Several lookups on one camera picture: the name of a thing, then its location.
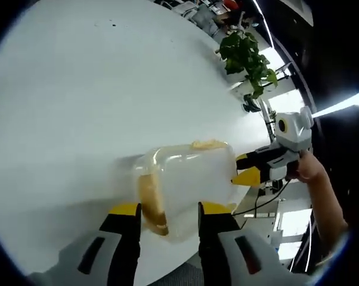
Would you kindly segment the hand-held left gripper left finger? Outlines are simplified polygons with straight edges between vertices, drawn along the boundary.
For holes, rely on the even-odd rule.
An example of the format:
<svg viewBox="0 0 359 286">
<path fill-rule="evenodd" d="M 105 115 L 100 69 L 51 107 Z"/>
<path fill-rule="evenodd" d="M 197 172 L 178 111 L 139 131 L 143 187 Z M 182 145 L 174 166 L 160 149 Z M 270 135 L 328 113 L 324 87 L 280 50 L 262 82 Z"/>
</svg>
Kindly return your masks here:
<svg viewBox="0 0 359 286">
<path fill-rule="evenodd" d="M 141 204 L 113 207 L 101 226 L 63 248 L 31 285 L 133 285 L 140 257 Z"/>
</svg>

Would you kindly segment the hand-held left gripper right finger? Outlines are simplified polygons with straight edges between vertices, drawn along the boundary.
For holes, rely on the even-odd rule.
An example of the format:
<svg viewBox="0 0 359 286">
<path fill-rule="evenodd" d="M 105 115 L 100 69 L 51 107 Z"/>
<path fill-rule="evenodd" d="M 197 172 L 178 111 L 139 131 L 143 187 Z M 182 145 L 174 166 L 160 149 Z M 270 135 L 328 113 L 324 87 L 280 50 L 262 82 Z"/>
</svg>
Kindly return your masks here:
<svg viewBox="0 0 359 286">
<path fill-rule="evenodd" d="M 310 285 L 308 275 L 289 272 L 275 248 L 240 228 L 227 207 L 198 203 L 199 256 L 205 285 Z"/>
</svg>

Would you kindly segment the person's right hand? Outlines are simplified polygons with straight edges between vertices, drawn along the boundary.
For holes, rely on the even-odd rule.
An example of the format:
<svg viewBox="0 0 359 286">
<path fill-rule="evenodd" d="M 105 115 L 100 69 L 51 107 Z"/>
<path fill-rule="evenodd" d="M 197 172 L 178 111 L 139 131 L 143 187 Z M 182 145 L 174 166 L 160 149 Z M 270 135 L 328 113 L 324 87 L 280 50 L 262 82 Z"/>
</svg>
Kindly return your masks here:
<svg viewBox="0 0 359 286">
<path fill-rule="evenodd" d="M 296 178 L 310 183 L 326 176 L 326 171 L 319 160 L 309 151 L 302 151 L 296 170 Z"/>
</svg>

